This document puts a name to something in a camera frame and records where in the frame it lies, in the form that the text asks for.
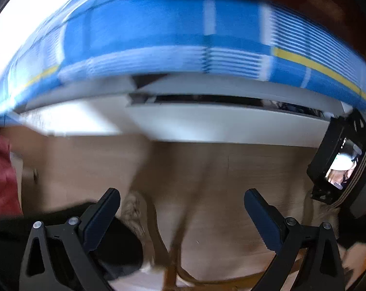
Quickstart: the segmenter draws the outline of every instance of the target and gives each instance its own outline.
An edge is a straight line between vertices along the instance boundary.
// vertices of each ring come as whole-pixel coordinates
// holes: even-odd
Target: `blue gripper pad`
[[[256,189],[249,189],[244,196],[245,209],[261,235],[266,247],[278,253],[281,250],[285,227],[284,218],[270,206]]]

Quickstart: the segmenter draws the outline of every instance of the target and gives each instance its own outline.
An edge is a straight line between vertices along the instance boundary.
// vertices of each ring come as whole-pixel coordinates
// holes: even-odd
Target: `silver bolt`
[[[323,227],[324,227],[326,230],[329,230],[329,229],[331,228],[331,224],[329,224],[329,222],[324,221],[324,222],[323,222]]]
[[[36,221],[34,223],[34,228],[39,228],[39,227],[41,227],[41,222],[40,221]]]
[[[77,217],[72,217],[72,218],[69,218],[69,224],[70,225],[75,225],[77,224],[79,221],[79,219]]]
[[[285,221],[288,225],[295,225],[297,223],[296,219],[293,217],[286,218]]]

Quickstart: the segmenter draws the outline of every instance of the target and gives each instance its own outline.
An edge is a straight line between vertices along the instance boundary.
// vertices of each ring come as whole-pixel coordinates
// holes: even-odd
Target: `black pants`
[[[35,221],[44,225],[63,224],[70,217],[80,217],[93,202],[87,202],[66,210],[0,220],[0,287],[3,290],[19,290],[19,274],[29,232]],[[131,274],[143,263],[143,249],[139,239],[117,218],[110,224],[93,259],[100,265],[107,280]]]

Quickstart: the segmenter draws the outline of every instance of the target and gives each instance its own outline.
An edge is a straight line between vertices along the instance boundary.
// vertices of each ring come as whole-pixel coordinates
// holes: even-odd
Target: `wooden floor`
[[[55,210],[99,199],[108,187],[153,199],[160,234],[170,245],[186,218],[182,266],[197,279],[222,279],[265,270],[273,257],[243,207],[257,188],[284,216],[309,224],[304,198],[315,149],[290,146],[150,142],[139,135],[43,137],[26,128],[3,135],[39,185],[23,182],[23,210]],[[114,282],[120,290],[159,290],[162,275],[137,273]]]

